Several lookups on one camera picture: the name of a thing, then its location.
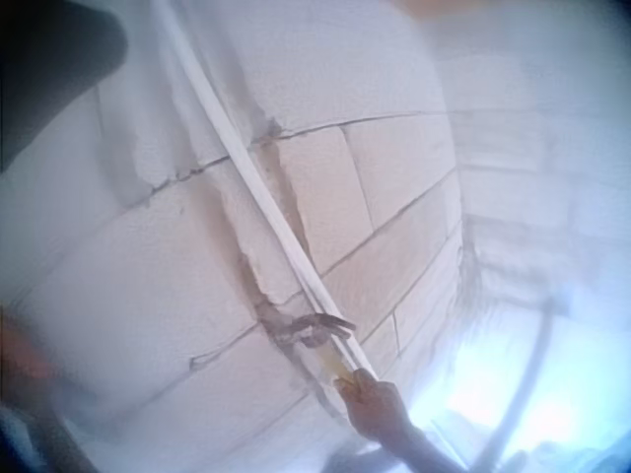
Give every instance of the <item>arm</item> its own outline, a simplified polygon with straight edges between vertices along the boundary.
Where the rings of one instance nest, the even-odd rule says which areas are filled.
[[[463,471],[412,425],[394,384],[376,381],[366,370],[357,370],[353,376],[355,382],[338,379],[335,385],[346,403],[351,424],[360,435],[377,440],[419,473]]]

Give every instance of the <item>hand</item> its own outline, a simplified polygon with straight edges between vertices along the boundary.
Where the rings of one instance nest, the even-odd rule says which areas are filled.
[[[396,386],[376,381],[364,369],[353,372],[353,378],[355,382],[337,379],[335,387],[357,432],[367,439],[378,440],[386,449],[401,448],[408,443],[415,429]]]

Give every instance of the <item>brick wall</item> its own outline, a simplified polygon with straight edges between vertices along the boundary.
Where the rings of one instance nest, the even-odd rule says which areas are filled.
[[[218,2],[239,66],[228,64],[222,92],[247,84],[251,96],[228,103],[250,135],[261,110],[249,104],[273,124],[252,159],[377,372],[409,398],[449,338],[461,246],[434,65],[387,4],[249,4],[244,14]],[[321,463],[350,431],[332,427],[256,323],[264,300],[307,311],[299,285],[158,47],[151,12],[107,8],[127,31],[126,62],[1,177],[2,302],[98,395],[62,407],[80,414],[70,416],[83,419],[79,431],[98,433],[83,445],[104,471],[190,471],[220,459],[239,471],[256,458],[258,471],[280,471],[288,439],[297,452],[317,440],[309,458]],[[185,12],[205,51],[216,45],[199,23],[206,8]],[[203,354],[212,363],[189,372]],[[276,446],[260,457],[263,433]]]
[[[479,351],[464,355],[477,362],[462,359],[470,420],[499,422],[519,379],[507,373],[522,372],[531,345],[516,347],[545,298],[562,295],[569,307],[555,321],[521,447],[606,447],[631,419],[621,348],[631,327],[631,63],[615,14],[606,2],[488,2],[425,31],[454,135],[463,258],[495,319]],[[490,354],[498,340],[520,353]],[[545,412],[564,406],[577,422],[549,427]]]

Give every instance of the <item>dark object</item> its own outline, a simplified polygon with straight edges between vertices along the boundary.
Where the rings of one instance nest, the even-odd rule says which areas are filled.
[[[116,18],[69,2],[2,6],[0,172],[50,120],[122,63],[127,41]]]

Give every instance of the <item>white pipe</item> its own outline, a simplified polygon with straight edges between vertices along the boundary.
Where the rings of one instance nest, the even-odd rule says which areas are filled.
[[[173,5],[169,0],[160,0],[156,2],[156,9],[186,77],[232,158],[235,167],[243,178],[245,185],[278,237],[287,259],[314,310],[344,318],[276,205],[256,167],[250,160],[239,131],[224,110],[188,41],[188,37],[179,24]],[[366,354],[354,336],[347,341],[333,337],[333,343],[347,367],[353,370],[359,367],[365,368],[375,375],[366,358]]]

